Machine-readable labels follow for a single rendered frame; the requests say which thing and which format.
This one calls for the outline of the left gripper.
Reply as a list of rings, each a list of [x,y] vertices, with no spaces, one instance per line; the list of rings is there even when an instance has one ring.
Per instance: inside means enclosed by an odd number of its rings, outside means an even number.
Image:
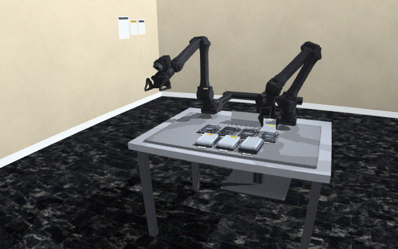
[[[281,116],[278,116],[278,115],[279,115],[279,112],[276,112],[274,115],[270,115],[270,119],[276,119],[276,129],[278,128],[278,124],[282,118]],[[259,114],[258,120],[261,124],[261,127],[263,127],[264,118],[263,118],[262,112]]]

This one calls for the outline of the grey operator panel with colored buttons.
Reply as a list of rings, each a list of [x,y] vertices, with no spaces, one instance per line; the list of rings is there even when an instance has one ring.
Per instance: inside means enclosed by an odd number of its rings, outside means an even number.
[[[258,116],[257,113],[232,111],[230,125],[262,128]]]

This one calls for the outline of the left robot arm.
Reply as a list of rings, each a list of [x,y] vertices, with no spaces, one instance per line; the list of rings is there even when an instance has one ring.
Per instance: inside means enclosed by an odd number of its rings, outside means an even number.
[[[258,107],[263,106],[263,118],[269,119],[270,115],[276,113],[276,105],[271,104],[275,104],[276,96],[279,96],[285,83],[302,66],[291,87],[286,92],[284,91],[277,100],[277,105],[282,108],[282,111],[279,112],[279,116],[282,116],[280,121],[296,122],[297,114],[294,113],[294,109],[298,102],[297,94],[311,69],[321,58],[321,47],[319,45],[310,41],[301,45],[301,52],[279,74],[267,82],[265,91],[256,98],[256,105]]]

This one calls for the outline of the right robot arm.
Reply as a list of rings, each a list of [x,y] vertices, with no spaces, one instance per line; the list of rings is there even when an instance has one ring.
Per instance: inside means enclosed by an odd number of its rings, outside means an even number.
[[[214,91],[209,84],[209,66],[208,66],[208,51],[211,42],[205,36],[193,37],[189,41],[189,45],[175,58],[170,59],[169,55],[162,56],[154,61],[153,67],[158,71],[156,75],[167,75],[172,77],[174,73],[179,72],[186,61],[200,49],[200,71],[201,81],[200,86],[197,87],[196,97],[198,100],[204,100],[202,111],[215,112],[219,103],[215,103]],[[207,45],[206,45],[207,44]],[[208,88],[208,89],[204,89]]]

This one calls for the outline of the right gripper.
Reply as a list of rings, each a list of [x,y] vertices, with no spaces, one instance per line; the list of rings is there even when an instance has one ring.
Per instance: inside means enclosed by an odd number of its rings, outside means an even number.
[[[145,85],[145,91],[149,91],[153,88],[159,88],[159,91],[163,91],[163,90],[167,90],[167,89],[171,89],[171,83],[170,83],[170,77],[166,77],[167,75],[156,75],[156,76],[152,76],[151,79],[153,80],[153,84],[152,81],[150,81],[150,78],[146,79],[146,85]],[[149,83],[149,84],[148,84]],[[149,85],[149,88],[147,88],[147,85]],[[163,86],[166,86],[166,88],[163,88]]]

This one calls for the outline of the grey perforated work table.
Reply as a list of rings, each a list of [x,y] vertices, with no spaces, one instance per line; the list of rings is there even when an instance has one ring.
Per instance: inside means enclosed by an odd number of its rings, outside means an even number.
[[[214,134],[217,134],[225,126],[240,128],[235,136],[238,136],[243,128],[261,130],[261,128],[255,127],[230,125],[231,116],[190,112],[157,133],[146,138],[144,142],[211,154],[317,169],[321,126],[299,123],[295,126],[279,124],[279,127],[276,130],[280,133],[277,141],[275,143],[271,142],[270,144],[264,143],[257,154],[251,154],[251,156],[248,156],[242,155],[243,152],[238,151],[240,144],[244,141],[242,141],[233,151],[218,151],[219,148],[216,148],[216,145],[222,137],[213,147],[207,147],[206,149],[197,148],[198,146],[194,143],[202,136],[199,135],[200,133],[198,133],[198,130],[206,126],[206,124],[221,126],[221,128]]]

